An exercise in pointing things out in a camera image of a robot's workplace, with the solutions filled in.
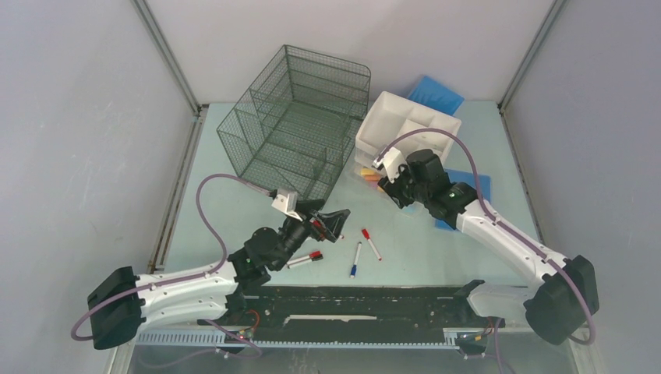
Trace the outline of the white plastic drawer organizer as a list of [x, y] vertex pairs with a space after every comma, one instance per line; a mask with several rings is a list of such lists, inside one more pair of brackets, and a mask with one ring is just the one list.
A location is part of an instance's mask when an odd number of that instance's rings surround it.
[[[393, 140], [418, 129], [442, 129], [456, 136], [461, 120], [387, 91], [382, 92], [369, 109], [355, 135], [353, 172], [360, 176]], [[404, 156], [431, 149], [445, 161], [454, 144], [453, 139], [435, 132], [424, 132], [398, 142], [395, 147]]]

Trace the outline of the blue cap whiteboard marker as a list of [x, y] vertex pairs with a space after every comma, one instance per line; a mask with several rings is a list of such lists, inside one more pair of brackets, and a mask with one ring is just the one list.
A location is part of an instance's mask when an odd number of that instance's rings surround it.
[[361, 251], [362, 251], [362, 243], [358, 242], [357, 245], [356, 245], [355, 256], [354, 256], [354, 259], [353, 259], [353, 264], [352, 264], [352, 268], [350, 270], [350, 275], [349, 275], [351, 279], [354, 279], [356, 274], [357, 274], [357, 269], [358, 269], [358, 265], [359, 265], [359, 258], [360, 258], [360, 255], [361, 255]]

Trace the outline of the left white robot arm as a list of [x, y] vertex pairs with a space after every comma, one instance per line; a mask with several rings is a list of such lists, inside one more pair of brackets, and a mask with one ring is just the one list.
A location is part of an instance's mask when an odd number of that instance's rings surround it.
[[244, 294], [285, 268], [305, 241], [335, 243], [351, 211], [321, 212], [324, 201], [305, 200], [282, 226], [259, 228], [226, 260], [174, 273], [136, 274], [124, 266], [87, 297], [91, 340], [97, 350], [114, 348], [158, 326], [198, 319], [243, 321]]

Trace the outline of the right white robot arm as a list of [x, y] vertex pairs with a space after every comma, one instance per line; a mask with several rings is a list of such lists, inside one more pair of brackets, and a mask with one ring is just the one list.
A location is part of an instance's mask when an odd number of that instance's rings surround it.
[[558, 345], [591, 323], [599, 296], [595, 268], [584, 256], [569, 259], [512, 226], [476, 188], [451, 181], [432, 150], [404, 157], [392, 148], [373, 166], [384, 173], [379, 187], [399, 208], [422, 204], [434, 219], [492, 250], [525, 282], [516, 288], [471, 281], [453, 305], [460, 324], [472, 326], [487, 316], [523, 319], [543, 340]]

